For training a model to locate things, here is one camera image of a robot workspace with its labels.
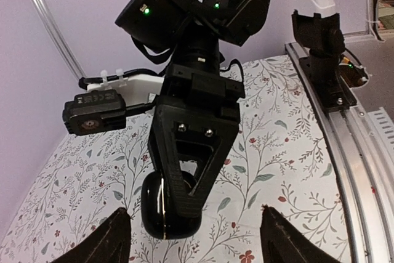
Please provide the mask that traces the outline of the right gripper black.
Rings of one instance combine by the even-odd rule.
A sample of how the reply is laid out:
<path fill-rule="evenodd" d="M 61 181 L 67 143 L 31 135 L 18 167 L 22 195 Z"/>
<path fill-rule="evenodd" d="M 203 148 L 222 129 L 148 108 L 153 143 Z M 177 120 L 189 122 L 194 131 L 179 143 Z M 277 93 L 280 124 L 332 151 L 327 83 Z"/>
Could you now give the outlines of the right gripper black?
<path fill-rule="evenodd" d="M 178 215 L 201 215 L 238 135 L 243 98 L 243 82 L 221 76 L 217 67 L 168 66 L 148 148 Z"/>

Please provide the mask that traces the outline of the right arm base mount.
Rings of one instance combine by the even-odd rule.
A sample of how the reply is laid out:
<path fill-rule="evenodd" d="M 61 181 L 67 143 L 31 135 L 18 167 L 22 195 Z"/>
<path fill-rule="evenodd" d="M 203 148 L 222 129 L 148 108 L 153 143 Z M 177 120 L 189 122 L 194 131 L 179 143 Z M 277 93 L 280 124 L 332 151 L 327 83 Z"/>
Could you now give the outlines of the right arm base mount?
<path fill-rule="evenodd" d="M 322 17 L 292 14 L 295 40 L 309 49 L 309 55 L 299 63 L 308 82 L 313 87 L 325 113 L 346 110 L 357 104 L 355 96 L 340 75 L 340 61 L 345 52 L 345 42 L 340 29 L 338 13 Z"/>

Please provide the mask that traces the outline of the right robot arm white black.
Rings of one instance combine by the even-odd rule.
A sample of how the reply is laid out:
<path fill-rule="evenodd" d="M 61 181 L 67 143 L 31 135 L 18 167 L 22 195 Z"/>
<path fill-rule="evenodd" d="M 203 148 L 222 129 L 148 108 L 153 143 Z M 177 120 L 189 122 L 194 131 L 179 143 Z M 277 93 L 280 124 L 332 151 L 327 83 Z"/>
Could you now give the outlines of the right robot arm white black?
<path fill-rule="evenodd" d="M 116 19 L 153 63 L 167 63 L 150 103 L 121 102 L 130 116 L 153 110 L 143 182 L 146 218 L 199 219 L 238 132 L 244 84 L 221 76 L 219 41 L 242 46 L 261 30 L 270 0 L 131 0 Z"/>

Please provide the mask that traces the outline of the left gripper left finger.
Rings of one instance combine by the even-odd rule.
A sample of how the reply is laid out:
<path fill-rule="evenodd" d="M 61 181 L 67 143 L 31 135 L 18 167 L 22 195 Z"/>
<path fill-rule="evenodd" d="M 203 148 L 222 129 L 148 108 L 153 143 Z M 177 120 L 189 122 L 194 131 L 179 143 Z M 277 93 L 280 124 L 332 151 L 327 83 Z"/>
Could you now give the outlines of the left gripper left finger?
<path fill-rule="evenodd" d="M 126 208 L 118 208 L 85 240 L 55 259 L 55 263 L 95 263 L 129 261 L 131 218 Z"/>

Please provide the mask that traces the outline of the black earbud charging case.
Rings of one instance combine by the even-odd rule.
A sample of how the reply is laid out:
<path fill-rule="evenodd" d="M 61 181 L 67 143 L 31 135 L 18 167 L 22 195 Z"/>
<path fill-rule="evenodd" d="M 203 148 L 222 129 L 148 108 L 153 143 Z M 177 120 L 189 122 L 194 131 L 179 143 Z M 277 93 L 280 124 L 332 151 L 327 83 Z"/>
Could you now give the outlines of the black earbud charging case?
<path fill-rule="evenodd" d="M 158 171 L 149 173 L 143 181 L 141 215 L 146 232 L 159 240 L 191 237 L 202 221 L 202 215 L 183 217 L 175 212 L 164 178 Z"/>

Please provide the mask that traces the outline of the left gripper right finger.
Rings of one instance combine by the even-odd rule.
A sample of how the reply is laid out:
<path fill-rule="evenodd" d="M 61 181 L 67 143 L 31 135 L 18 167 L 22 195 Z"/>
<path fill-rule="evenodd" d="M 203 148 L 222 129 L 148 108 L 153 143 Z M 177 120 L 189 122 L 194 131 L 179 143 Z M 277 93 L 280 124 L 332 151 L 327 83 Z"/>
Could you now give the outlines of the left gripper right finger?
<path fill-rule="evenodd" d="M 304 237 L 279 211 L 265 205 L 260 241 L 264 262 L 333 263 L 338 260 Z"/>

